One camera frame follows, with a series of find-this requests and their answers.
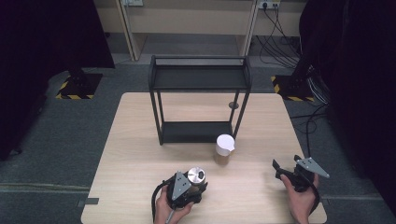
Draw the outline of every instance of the black shelf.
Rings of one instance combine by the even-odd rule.
[[[250,66],[246,57],[158,57],[153,55],[148,86],[160,145],[163,143],[215,143],[217,137],[224,133],[236,138],[251,89]],[[234,92],[234,105],[237,105],[240,91],[245,93],[245,97],[239,108],[241,111],[233,130],[233,114],[237,108],[232,108],[227,121],[165,121],[162,91]]]

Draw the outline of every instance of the floor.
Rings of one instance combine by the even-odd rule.
[[[116,69],[85,68],[104,76],[91,100],[59,100],[55,95],[67,72],[49,81],[48,100],[21,142],[22,154],[0,161],[0,223],[81,223],[85,200],[104,149],[120,97],[127,91],[148,91],[149,58],[152,54],[235,55],[232,36],[150,35],[141,59],[132,62],[122,35],[107,40]],[[289,46],[279,46],[292,55]],[[248,55],[253,92],[274,92],[270,77],[291,75],[253,39]],[[321,102],[285,101],[290,117],[311,115]],[[330,174],[318,188],[326,223],[396,223],[369,179],[353,169],[326,117],[308,125],[312,157]],[[291,119],[302,154],[307,154],[307,117]]]

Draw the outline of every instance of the hand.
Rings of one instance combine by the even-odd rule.
[[[154,224],[164,224],[166,219],[168,219],[169,215],[172,212],[172,208],[169,206],[168,200],[166,199],[167,190],[167,185],[161,188],[161,195],[156,202]],[[192,206],[193,203],[188,203],[183,209],[176,210],[169,223],[177,224],[184,216],[186,216],[190,212]]]
[[[281,175],[280,179],[288,191],[289,210],[294,220],[299,224],[309,223],[308,217],[315,203],[314,191],[311,188],[308,188],[305,192],[297,192],[294,190],[294,186],[285,175]],[[318,183],[319,177],[315,174],[314,186],[318,187]]]

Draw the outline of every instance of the yellow and black hazard tape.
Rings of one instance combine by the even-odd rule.
[[[77,85],[75,85],[73,81],[71,81],[71,77],[69,76],[62,84],[55,98],[65,100],[92,99],[101,77],[102,74],[88,74],[87,79],[90,82],[90,88],[84,89],[79,88]]]
[[[305,94],[304,96],[287,95],[285,92],[282,91],[281,85],[279,83],[279,78],[271,77],[271,80],[274,85],[275,93],[281,95],[284,100],[314,102],[314,96],[312,95],[312,93],[310,91],[307,94]]]

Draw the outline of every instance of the wooden table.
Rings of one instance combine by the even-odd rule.
[[[163,93],[165,120],[222,120],[230,93]],[[180,223],[292,223],[272,160],[291,170],[302,155],[288,112],[276,94],[250,94],[230,163],[214,162],[215,144],[160,146],[149,94],[125,93],[93,180],[83,223],[152,223],[151,195],[175,172],[205,170],[203,199]],[[324,223],[320,203],[312,223]]]

